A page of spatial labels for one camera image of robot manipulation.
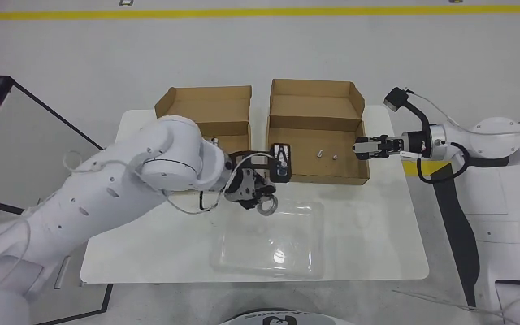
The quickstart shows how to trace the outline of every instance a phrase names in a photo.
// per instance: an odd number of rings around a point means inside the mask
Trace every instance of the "white table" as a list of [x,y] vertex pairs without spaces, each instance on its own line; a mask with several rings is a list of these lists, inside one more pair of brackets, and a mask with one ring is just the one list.
[[[153,120],[153,110],[126,112],[117,141]],[[363,120],[367,135],[393,135],[385,107],[368,106]],[[370,160],[370,175],[363,186],[277,184],[277,196],[324,204],[322,280],[427,277],[429,267],[401,159]],[[182,194],[174,201],[186,209],[198,208],[198,195]],[[81,279],[89,284],[287,281],[220,273],[210,267],[219,222],[238,209],[237,204],[223,201],[210,214],[192,216],[162,204],[132,223],[92,238]]]

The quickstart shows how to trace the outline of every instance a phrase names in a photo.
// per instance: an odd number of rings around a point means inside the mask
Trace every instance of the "white cable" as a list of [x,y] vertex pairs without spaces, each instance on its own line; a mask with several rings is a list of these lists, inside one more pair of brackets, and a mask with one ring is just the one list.
[[70,154],[70,153],[73,153],[73,154],[79,154],[77,153],[76,151],[69,151],[67,153],[65,153],[65,155],[63,156],[63,165],[65,166],[65,168],[67,168],[70,172],[72,173],[90,173],[90,172],[98,172],[100,170],[102,170],[103,168],[105,168],[106,165],[108,164],[112,164],[112,163],[116,163],[116,164],[119,164],[119,165],[123,165],[125,166],[130,172],[132,172],[133,174],[135,174],[143,183],[147,184],[148,186],[150,186],[151,189],[153,189],[156,193],[164,196],[166,198],[166,201],[171,205],[173,206],[175,209],[177,209],[178,211],[182,212],[182,213],[185,213],[187,215],[199,215],[199,214],[203,214],[203,213],[206,213],[206,212],[209,212],[211,210],[213,210],[214,208],[216,208],[219,203],[220,203],[220,198],[222,197],[223,193],[226,192],[226,190],[229,188],[229,186],[231,186],[231,183],[232,181],[235,179],[235,176],[236,176],[236,172],[238,171],[238,167],[240,165],[242,165],[243,162],[245,162],[246,160],[248,159],[251,159],[252,157],[255,157],[255,156],[264,156],[264,157],[268,157],[268,158],[273,158],[273,156],[271,156],[270,154],[265,154],[265,153],[254,153],[254,154],[250,154],[249,156],[245,157],[244,159],[242,159],[235,167],[235,169],[233,170],[233,172],[231,173],[231,176],[229,178],[229,180],[227,181],[226,183],[226,186],[224,186],[223,189],[221,189],[219,191],[219,195],[217,196],[217,199],[215,200],[215,202],[207,209],[204,209],[204,210],[199,210],[199,211],[187,211],[187,210],[184,210],[182,209],[181,207],[177,206],[174,202],[172,202],[170,200],[170,198],[164,193],[164,191],[158,189],[158,188],[155,188],[153,185],[149,184],[148,182],[146,182],[146,180],[144,180],[141,176],[141,174],[139,172],[136,171],[135,168],[133,167],[130,167],[127,163],[125,162],[122,162],[120,160],[107,160],[105,162],[95,162],[95,166],[93,166],[91,169],[88,169],[88,170],[78,170],[78,169],[73,169],[71,167],[69,167],[67,165],[67,155]]
[[[514,325],[520,325],[520,323],[515,322],[511,318],[505,317],[503,315],[503,312],[505,311],[505,309],[503,309],[502,311],[500,311],[500,310],[499,311],[485,310],[485,309],[482,309],[482,308],[471,307],[469,305],[459,305],[459,304],[453,303],[453,302],[445,300],[445,299],[441,300],[438,297],[430,296],[430,295],[427,295],[427,294],[424,294],[424,293],[404,292],[404,291],[395,290],[395,289],[392,290],[392,291],[395,292],[395,293],[404,294],[406,296],[418,298],[418,299],[421,299],[421,300],[424,300],[424,301],[433,302],[434,304],[457,307],[458,309],[465,310],[465,311],[470,311],[472,313],[494,315],[494,316],[500,317],[501,319],[503,319],[503,320],[505,320],[507,322],[510,322],[510,323],[512,323]],[[515,302],[516,301],[513,301],[506,308],[509,308]]]
[[29,245],[31,244],[31,225],[29,224],[29,222],[27,221],[26,217],[25,217],[25,212],[20,216],[18,217],[18,219],[11,225],[9,226],[6,230],[4,230],[3,232],[0,232],[0,236],[5,234],[6,232],[10,231],[12,228],[14,228],[18,223],[23,223],[25,225],[25,231],[26,231],[26,240],[25,240],[25,247],[24,247],[24,251],[22,252],[22,254],[18,257],[18,259],[16,260],[15,264],[13,264],[13,266],[11,266],[11,268],[9,269],[9,271],[0,279],[0,285],[3,284],[3,282],[7,279],[7,277],[9,275],[11,275],[11,273],[15,270],[15,268],[18,266],[18,264],[20,264],[20,262],[22,261],[22,259],[24,259],[25,257],[25,254],[27,253],[28,249],[29,249]]
[[434,102],[432,102],[431,100],[429,100],[428,98],[422,96],[422,95],[419,95],[418,93],[410,93],[414,96],[417,96],[419,98],[422,98],[424,99],[425,101],[429,102],[432,106],[434,106],[442,115],[444,115],[444,117],[446,119],[448,119],[448,121],[455,127],[457,128],[460,128],[462,131],[466,131],[468,133],[471,133],[471,134],[478,134],[480,136],[504,136],[504,135],[509,135],[509,134],[520,134],[520,131],[512,131],[512,132],[497,132],[497,133],[485,133],[485,132],[476,132],[476,131],[471,131],[471,130],[468,130],[467,128],[464,128],[462,127],[459,123],[457,123],[457,121],[455,119],[453,119],[451,116],[449,116],[448,114],[444,113],[443,110],[440,109],[440,107],[438,107]]

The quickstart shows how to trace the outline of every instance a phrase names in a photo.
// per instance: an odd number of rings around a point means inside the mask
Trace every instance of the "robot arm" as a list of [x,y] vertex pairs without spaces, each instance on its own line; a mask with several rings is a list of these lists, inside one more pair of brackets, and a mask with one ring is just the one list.
[[[281,146],[277,152],[273,147],[270,153],[248,152],[232,158],[215,142],[204,140],[192,120],[166,116],[94,155],[73,171],[61,189],[26,211],[22,218],[27,223],[0,225],[0,317],[3,320],[16,310],[23,314],[19,302],[34,300],[53,269],[74,248],[141,217],[172,192],[213,191],[246,209],[274,202],[275,186],[255,169],[270,168],[273,181],[289,181],[289,147]],[[280,160],[253,165],[248,159],[254,155]],[[237,196],[243,184],[249,191]],[[269,211],[258,209],[268,215],[275,204]],[[14,303],[21,307],[16,309]]]
[[[387,158],[393,154],[400,154],[405,158],[416,158],[419,171],[422,158],[453,160],[456,165],[461,166],[453,177],[449,177],[453,179],[466,170],[470,165],[470,158],[504,158],[520,148],[520,124],[511,119],[485,119],[473,130],[460,127],[449,117],[447,123],[430,124],[428,118],[408,102],[408,93],[414,94],[411,90],[394,88],[385,98],[384,104],[392,111],[406,107],[421,120],[422,130],[405,132],[401,136],[393,137],[361,136],[353,146],[358,159]],[[419,176],[429,183],[421,172]]]

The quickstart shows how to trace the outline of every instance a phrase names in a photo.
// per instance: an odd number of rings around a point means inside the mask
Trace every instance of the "black frame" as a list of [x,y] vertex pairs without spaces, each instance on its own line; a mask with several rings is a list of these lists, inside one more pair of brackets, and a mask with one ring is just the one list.
[[[20,90],[22,93],[30,97],[33,101],[37,102],[41,107],[43,107],[45,110],[47,110],[49,113],[51,113],[54,117],[62,121],[65,125],[67,125],[69,128],[71,128],[73,131],[81,135],[85,140],[90,142],[93,146],[96,148],[103,150],[103,148],[98,145],[96,142],[94,142],[92,139],[90,139],[87,135],[85,135],[82,131],[80,131],[77,127],[72,125],[69,121],[64,119],[60,114],[56,113],[52,108],[48,107],[44,102],[42,102],[40,99],[38,99],[36,96],[34,96],[31,92],[29,92],[27,89],[22,87],[21,84],[17,83],[13,78],[10,76],[0,76],[0,106],[3,104],[3,101],[6,99],[7,95],[11,92],[11,89],[13,87],[16,87],[18,90]],[[10,206],[4,203],[0,202],[0,211],[6,211],[15,215],[21,215],[22,212],[24,212],[24,209],[18,207],[18,206]]]
[[[43,107],[45,110],[50,112],[54,117],[56,117],[57,119],[62,121],[65,125],[67,125],[69,128],[74,130],[76,133],[81,135],[85,140],[90,142],[96,148],[98,148],[99,150],[103,150],[103,148],[100,145],[98,145],[96,142],[94,142],[92,139],[90,139],[87,135],[85,135],[82,131],[80,131],[77,127],[75,127],[70,122],[68,122],[66,119],[64,119],[60,114],[56,113],[56,111],[54,111],[52,108],[48,107],[44,102],[42,102],[40,99],[38,99],[36,96],[34,96],[31,92],[29,92],[21,84],[17,83],[10,76],[0,76],[0,106],[3,104],[3,101],[6,99],[7,95],[11,92],[13,87],[16,87],[22,93],[29,96],[33,101],[37,102],[41,107]],[[24,209],[19,208],[17,206],[10,206],[7,204],[3,204],[0,202],[0,211],[9,212],[14,215],[21,215],[24,212]],[[94,310],[94,311],[90,311],[90,312],[84,313],[84,314],[78,314],[78,315],[69,316],[66,318],[56,319],[56,320],[45,322],[45,323],[39,323],[37,325],[56,325],[56,324],[60,324],[60,323],[70,322],[70,321],[76,320],[76,319],[82,319],[85,317],[94,316],[96,314],[105,313],[106,310],[108,309],[108,303],[111,299],[113,287],[114,287],[113,284],[107,284],[105,296],[103,297],[103,303],[102,303],[102,307],[100,310]]]

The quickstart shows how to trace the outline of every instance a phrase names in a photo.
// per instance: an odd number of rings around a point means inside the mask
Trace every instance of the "yellow line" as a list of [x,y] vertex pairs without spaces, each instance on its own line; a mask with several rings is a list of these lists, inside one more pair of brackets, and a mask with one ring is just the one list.
[[475,15],[518,14],[520,6],[393,6],[324,8],[237,8],[138,11],[0,12],[0,20],[133,20],[313,15]]
[[[448,164],[449,162],[422,162],[422,174],[425,176],[429,176]],[[417,176],[416,162],[404,161],[403,169],[405,170],[405,175]]]

